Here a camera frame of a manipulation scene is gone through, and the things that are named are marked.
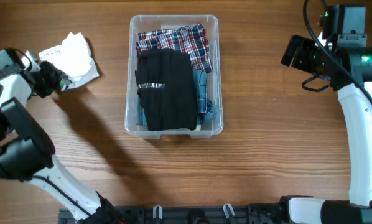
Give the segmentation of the red navy plaid shirt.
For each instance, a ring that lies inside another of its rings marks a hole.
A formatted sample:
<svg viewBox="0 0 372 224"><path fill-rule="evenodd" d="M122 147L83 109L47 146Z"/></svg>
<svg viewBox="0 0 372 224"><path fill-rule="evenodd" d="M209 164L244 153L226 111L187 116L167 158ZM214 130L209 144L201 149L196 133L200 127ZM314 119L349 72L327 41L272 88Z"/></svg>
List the red navy plaid shirt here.
<svg viewBox="0 0 372 224"><path fill-rule="evenodd" d="M138 34L136 42L138 53L151 49L173 49L188 53L194 70L210 73L213 70L209 56L209 42L206 28L201 23L161 29Z"/></svg>

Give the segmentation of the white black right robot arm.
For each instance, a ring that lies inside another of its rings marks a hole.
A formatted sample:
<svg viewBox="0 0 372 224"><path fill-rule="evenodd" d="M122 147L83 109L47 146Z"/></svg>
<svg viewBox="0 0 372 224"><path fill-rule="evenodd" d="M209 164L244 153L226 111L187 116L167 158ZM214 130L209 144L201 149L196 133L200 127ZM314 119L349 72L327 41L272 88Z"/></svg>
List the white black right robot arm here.
<svg viewBox="0 0 372 224"><path fill-rule="evenodd" d="M314 40L293 35L281 63L329 81L344 114L351 162L349 199L283 199L285 222L372 223L372 49L354 42L329 59Z"/></svg>

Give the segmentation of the white printed shirt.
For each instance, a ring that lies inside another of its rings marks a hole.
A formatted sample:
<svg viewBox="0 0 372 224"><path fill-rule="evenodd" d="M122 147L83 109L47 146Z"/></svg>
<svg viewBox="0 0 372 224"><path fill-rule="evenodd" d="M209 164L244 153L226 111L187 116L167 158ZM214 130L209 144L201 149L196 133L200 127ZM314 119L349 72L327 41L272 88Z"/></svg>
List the white printed shirt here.
<svg viewBox="0 0 372 224"><path fill-rule="evenodd" d="M81 32L69 33L60 45L39 52L39 58L54 64L70 77L72 84L67 90L79 88L100 76Z"/></svg>

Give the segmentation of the blue denim jeans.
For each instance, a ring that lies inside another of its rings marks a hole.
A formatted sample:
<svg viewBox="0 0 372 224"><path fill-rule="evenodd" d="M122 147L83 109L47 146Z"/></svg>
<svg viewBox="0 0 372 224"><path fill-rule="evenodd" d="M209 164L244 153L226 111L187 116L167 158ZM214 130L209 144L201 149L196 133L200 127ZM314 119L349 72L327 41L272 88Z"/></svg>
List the blue denim jeans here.
<svg viewBox="0 0 372 224"><path fill-rule="evenodd" d="M140 68L135 77L141 124L148 130L195 130L216 118L207 96L205 72L189 68L180 71Z"/></svg>

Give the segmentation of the black garment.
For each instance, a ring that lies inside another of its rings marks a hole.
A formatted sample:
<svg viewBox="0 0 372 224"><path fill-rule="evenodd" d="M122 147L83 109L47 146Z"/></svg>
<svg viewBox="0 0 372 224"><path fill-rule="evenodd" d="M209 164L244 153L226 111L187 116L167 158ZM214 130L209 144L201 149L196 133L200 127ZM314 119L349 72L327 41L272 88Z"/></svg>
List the black garment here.
<svg viewBox="0 0 372 224"><path fill-rule="evenodd" d="M173 49L141 52L135 77L148 130L196 128L197 92L188 53Z"/></svg>

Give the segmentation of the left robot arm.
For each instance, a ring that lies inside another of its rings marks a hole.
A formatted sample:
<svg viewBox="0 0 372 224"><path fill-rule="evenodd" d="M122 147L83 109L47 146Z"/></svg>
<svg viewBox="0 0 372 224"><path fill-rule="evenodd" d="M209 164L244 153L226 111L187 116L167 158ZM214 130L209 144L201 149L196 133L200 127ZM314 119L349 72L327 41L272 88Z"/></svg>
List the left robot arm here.
<svg viewBox="0 0 372 224"><path fill-rule="evenodd" d="M15 82L0 79L0 97ZM60 163L48 134L17 96L0 106L0 179L37 186L68 209L77 223L125 223L108 199L78 181Z"/></svg>

